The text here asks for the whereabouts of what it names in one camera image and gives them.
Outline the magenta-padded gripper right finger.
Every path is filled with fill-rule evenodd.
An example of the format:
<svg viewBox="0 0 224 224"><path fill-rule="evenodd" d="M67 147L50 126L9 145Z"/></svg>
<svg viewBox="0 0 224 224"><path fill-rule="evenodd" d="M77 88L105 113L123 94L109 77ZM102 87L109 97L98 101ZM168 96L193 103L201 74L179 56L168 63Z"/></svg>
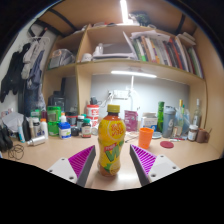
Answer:
<svg viewBox="0 0 224 224"><path fill-rule="evenodd" d="M166 177L180 168L163 154L158 156L135 145L130 145L130 156L142 186Z"/></svg>

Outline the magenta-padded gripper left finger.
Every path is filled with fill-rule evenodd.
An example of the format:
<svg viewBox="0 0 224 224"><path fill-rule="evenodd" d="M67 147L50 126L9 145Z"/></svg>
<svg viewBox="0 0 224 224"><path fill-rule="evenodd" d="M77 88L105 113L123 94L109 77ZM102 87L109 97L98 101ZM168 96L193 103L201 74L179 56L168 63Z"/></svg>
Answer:
<svg viewBox="0 0 224 224"><path fill-rule="evenodd" d="M48 172L84 187L95 156L95 146L90 146L70 158L60 158Z"/></svg>

